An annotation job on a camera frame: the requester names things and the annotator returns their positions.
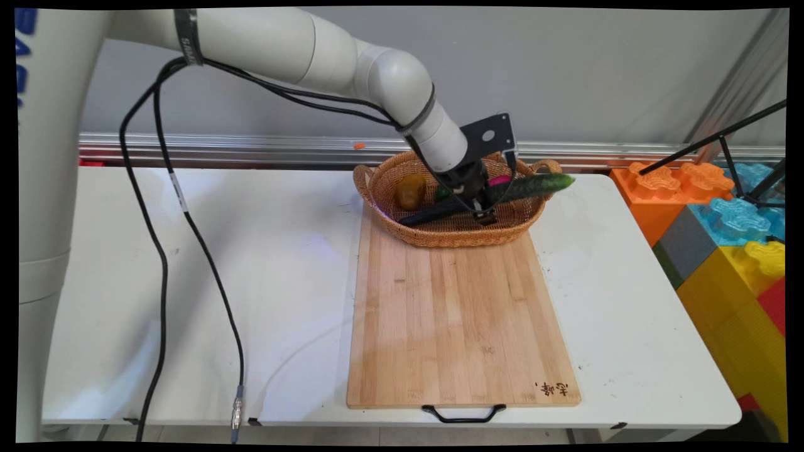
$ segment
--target yellow fruit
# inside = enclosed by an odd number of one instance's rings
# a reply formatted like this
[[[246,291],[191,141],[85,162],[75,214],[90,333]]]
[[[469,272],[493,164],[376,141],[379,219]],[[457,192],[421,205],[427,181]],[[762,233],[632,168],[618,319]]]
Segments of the yellow fruit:
[[[396,183],[396,203],[404,210],[416,210],[425,198],[425,177],[406,175]]]

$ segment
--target white table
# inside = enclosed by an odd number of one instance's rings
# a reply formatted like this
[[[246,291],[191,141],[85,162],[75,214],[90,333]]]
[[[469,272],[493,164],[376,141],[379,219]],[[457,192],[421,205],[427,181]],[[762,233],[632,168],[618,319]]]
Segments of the white table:
[[[167,355],[148,422],[226,425],[238,360],[223,303],[164,170],[136,169],[170,262]],[[177,171],[245,353],[244,417],[263,425],[432,425],[346,406],[362,200],[347,171]],[[582,402],[490,425],[681,429],[740,410],[612,181],[577,175],[531,228]],[[45,423],[139,417],[158,353],[161,270],[122,168],[80,168]],[[486,410],[446,410],[479,415]]]

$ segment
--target cutting board handle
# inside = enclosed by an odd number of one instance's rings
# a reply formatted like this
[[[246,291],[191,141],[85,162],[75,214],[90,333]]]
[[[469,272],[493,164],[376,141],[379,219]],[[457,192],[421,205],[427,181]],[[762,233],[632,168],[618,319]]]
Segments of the cutting board handle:
[[[445,424],[485,424],[486,422],[490,421],[495,414],[503,411],[506,408],[505,404],[499,404],[491,407],[491,413],[489,413],[486,417],[454,417],[452,419],[448,419],[443,417],[436,411],[436,407],[432,405],[422,405],[421,410],[425,413],[430,413],[433,416],[437,417],[439,421],[444,422]]]

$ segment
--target wooden cutting board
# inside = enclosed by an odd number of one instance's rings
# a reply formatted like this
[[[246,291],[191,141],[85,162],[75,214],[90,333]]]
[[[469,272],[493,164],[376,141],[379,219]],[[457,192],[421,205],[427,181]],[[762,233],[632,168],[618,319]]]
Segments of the wooden cutting board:
[[[350,408],[578,403],[530,234],[417,248],[363,207]]]

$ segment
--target wicker basket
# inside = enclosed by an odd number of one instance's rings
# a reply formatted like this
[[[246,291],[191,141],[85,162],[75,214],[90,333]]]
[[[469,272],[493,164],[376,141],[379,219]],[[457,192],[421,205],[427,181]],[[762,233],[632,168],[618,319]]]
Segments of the wicker basket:
[[[491,178],[511,173],[500,154],[492,154],[483,161]],[[516,177],[534,175],[542,166],[547,167],[552,173],[561,172],[561,166],[554,160],[542,160],[531,166],[518,160]],[[443,220],[409,228],[396,221],[416,211],[410,212],[399,208],[394,200],[394,192],[396,183],[412,173],[420,173],[425,177],[427,191],[422,205],[432,205],[437,182],[413,151],[389,158],[376,170],[358,165],[353,175],[357,191],[374,209],[383,226],[395,237],[415,246],[456,248],[510,242],[531,227],[544,210],[544,204],[552,197],[548,195],[502,203],[495,209],[497,223],[489,226],[477,224],[470,212],[463,212]]]

